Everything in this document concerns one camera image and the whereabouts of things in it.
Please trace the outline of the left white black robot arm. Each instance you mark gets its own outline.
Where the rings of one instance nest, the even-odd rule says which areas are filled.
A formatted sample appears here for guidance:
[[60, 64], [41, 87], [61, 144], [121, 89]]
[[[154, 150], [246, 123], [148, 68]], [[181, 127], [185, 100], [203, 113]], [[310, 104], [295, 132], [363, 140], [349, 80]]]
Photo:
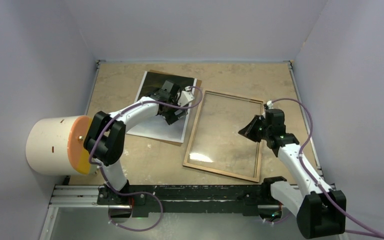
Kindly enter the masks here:
[[161, 87], [123, 109], [94, 115], [83, 147], [89, 154], [88, 162], [100, 170], [110, 189], [109, 197], [116, 204], [122, 205], [129, 199], [129, 181], [120, 163], [126, 133], [154, 118], [162, 120], [164, 130], [181, 121], [195, 99], [192, 90], [193, 86], [182, 87], [166, 80]]

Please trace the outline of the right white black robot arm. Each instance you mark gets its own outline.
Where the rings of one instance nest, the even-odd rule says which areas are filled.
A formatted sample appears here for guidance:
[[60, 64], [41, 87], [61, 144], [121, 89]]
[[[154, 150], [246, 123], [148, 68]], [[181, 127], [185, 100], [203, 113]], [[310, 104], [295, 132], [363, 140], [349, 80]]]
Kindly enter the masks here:
[[263, 180], [260, 196], [268, 204], [280, 202], [296, 218], [306, 239], [340, 235], [345, 232], [346, 196], [333, 190], [315, 171], [303, 154], [302, 146], [292, 133], [286, 132], [285, 114], [281, 109], [267, 109], [253, 119], [238, 134], [259, 143], [265, 141], [273, 154], [287, 167], [298, 188], [284, 177]]

